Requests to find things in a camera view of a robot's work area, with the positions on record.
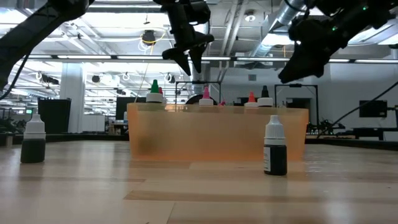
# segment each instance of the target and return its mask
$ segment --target bottle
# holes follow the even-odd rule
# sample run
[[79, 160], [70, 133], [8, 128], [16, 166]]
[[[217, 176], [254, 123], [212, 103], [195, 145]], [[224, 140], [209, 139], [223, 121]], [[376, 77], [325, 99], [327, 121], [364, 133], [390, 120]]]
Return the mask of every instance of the bottle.
[[262, 86], [261, 98], [257, 100], [258, 107], [273, 107], [274, 100], [269, 97], [267, 86]]
[[43, 162], [45, 157], [45, 128], [39, 114], [26, 123], [21, 149], [21, 163]]
[[163, 98], [162, 104], [167, 104], [167, 100], [166, 100], [166, 98], [164, 98], [164, 95], [163, 95], [163, 89], [162, 89], [162, 87], [159, 87], [159, 93], [162, 94], [162, 98]]
[[268, 175], [287, 174], [287, 148], [284, 127], [277, 115], [271, 115], [264, 138], [264, 173]]
[[213, 106], [214, 101], [210, 98], [209, 88], [206, 86], [203, 92], [203, 98], [199, 100], [200, 106]]
[[159, 86], [157, 85], [157, 80], [154, 80], [150, 93], [147, 94], [147, 103], [162, 103], [163, 95], [159, 93]]
[[254, 97], [253, 91], [250, 91], [249, 101], [244, 104], [244, 107], [247, 107], [247, 108], [257, 108], [258, 107], [258, 104], [257, 104], [256, 99]]

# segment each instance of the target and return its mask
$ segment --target computer screen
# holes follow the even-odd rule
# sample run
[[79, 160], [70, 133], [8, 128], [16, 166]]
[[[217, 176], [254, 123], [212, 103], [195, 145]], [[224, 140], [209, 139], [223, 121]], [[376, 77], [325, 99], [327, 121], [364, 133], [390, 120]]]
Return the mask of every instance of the computer screen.
[[360, 118], [386, 118], [387, 117], [387, 100], [376, 100], [369, 102], [368, 100], [359, 101], [359, 105], [366, 105], [360, 107]]

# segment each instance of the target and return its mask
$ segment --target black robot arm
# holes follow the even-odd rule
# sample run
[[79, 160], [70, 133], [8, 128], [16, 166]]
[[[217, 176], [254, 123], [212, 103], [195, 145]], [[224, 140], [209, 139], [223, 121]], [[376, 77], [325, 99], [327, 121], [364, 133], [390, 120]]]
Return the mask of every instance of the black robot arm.
[[[0, 39], [0, 91], [8, 83], [13, 66], [24, 55], [49, 36], [66, 21], [84, 15], [95, 0], [48, 0], [24, 22]], [[163, 53], [164, 59], [175, 60], [190, 75], [189, 51], [194, 67], [200, 72], [201, 56], [208, 43], [214, 41], [210, 34], [195, 32], [192, 23], [204, 24], [210, 20], [210, 10], [203, 0], [154, 0], [169, 15], [174, 48]]]
[[94, 0], [49, 0], [0, 39], [0, 90], [8, 83], [15, 63], [32, 51], [61, 24], [84, 15]]
[[308, 10], [317, 7], [326, 16], [324, 21], [299, 17], [292, 21], [290, 39], [296, 41], [292, 58], [279, 74], [282, 83], [323, 75], [330, 57], [368, 26], [375, 29], [396, 16], [390, 10], [398, 0], [305, 0]]

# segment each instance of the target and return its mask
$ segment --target dark liquid bottle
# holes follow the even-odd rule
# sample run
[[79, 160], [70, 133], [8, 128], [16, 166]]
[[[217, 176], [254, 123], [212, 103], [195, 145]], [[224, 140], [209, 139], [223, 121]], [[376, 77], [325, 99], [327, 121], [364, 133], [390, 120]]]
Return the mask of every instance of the dark liquid bottle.
[[26, 123], [21, 149], [21, 163], [43, 162], [45, 157], [44, 122], [39, 114], [34, 114]]
[[266, 127], [264, 138], [264, 173], [268, 175], [287, 174], [287, 148], [283, 125], [277, 115], [272, 115]]

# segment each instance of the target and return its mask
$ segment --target green bottle cap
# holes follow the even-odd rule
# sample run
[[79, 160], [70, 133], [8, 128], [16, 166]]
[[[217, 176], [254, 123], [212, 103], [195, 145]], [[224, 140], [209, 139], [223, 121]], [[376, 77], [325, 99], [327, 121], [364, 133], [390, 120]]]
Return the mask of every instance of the green bottle cap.
[[150, 88], [150, 93], [159, 93], [159, 86], [157, 85], [157, 80], [154, 80], [152, 87]]

